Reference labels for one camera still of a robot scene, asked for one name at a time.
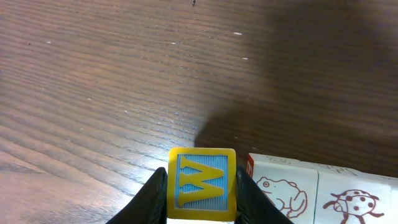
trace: wooden table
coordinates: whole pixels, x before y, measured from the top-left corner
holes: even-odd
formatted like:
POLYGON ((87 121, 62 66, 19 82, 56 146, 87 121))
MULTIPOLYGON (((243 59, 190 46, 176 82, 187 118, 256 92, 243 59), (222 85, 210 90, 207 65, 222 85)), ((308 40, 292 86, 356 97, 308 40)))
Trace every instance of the wooden table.
POLYGON ((397 177, 398 1, 333 2, 1 0, 0 223, 104 223, 175 146, 397 177))

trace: alphabet block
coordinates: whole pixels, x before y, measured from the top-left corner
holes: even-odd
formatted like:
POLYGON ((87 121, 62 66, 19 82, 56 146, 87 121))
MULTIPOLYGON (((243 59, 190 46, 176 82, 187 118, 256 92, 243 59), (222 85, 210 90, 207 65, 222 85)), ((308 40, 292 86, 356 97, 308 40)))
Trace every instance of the alphabet block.
POLYGON ((224 222, 235 220, 235 175, 233 149, 171 149, 167 216, 224 222))

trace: letter w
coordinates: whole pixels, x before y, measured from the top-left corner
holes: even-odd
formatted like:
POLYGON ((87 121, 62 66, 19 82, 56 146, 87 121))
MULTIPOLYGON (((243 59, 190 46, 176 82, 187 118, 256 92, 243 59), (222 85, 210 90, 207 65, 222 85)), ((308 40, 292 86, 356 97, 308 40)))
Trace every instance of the letter w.
POLYGON ((178 204, 180 205, 180 207, 182 207, 187 202, 194 202, 197 200, 219 197, 224 194, 224 190, 222 188, 203 182, 204 180, 211 180, 224 176, 224 172, 222 170, 206 166, 198 162, 193 162, 186 159, 185 157, 182 157, 180 168, 183 169, 185 167, 190 167, 201 172, 189 175, 181 172, 179 183, 180 187, 183 187, 185 184, 192 184, 202 188, 203 190, 196 190, 188 193, 180 191, 180 196, 178 198, 178 204))

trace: ladybug drawing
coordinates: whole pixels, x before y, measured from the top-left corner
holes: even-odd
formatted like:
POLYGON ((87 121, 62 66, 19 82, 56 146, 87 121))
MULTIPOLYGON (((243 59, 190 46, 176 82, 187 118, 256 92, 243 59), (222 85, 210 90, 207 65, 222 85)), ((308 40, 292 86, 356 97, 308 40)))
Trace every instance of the ladybug drawing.
POLYGON ((339 195, 331 195, 336 197, 336 200, 324 204, 323 208, 327 209, 332 205, 334 211, 342 212, 343 221, 341 221, 341 224, 345 224, 350 215, 356 217, 360 224, 366 224, 364 215, 369 214, 376 218, 384 215, 384 213, 373 212, 379 198, 363 190, 346 190, 339 195))

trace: toy block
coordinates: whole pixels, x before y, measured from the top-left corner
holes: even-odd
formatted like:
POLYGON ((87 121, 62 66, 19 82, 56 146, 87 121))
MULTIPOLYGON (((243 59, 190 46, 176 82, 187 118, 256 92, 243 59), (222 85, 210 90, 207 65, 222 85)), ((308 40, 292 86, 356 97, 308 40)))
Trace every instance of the toy block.
POLYGON ((175 147, 169 157, 169 218, 235 220, 235 150, 175 147))
POLYGON ((398 181, 393 177, 251 153, 246 169, 264 195, 295 224, 393 223, 392 211, 398 205, 394 204, 398 181))

